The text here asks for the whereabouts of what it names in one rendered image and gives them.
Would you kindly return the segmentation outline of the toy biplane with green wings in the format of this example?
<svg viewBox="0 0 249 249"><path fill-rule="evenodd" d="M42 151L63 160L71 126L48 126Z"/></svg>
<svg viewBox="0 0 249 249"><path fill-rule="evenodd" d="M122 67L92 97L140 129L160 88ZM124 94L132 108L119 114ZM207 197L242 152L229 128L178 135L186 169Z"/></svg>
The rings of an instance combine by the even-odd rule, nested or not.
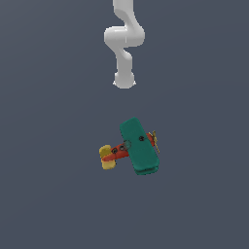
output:
<svg viewBox="0 0 249 249"><path fill-rule="evenodd" d="M156 132L146 133L135 117L120 124L120 132L124 140L122 144L116 147L105 145L99 149L102 168L113 169L117 160L129 157L137 175L157 172L160 159L155 152L158 148Z"/></svg>

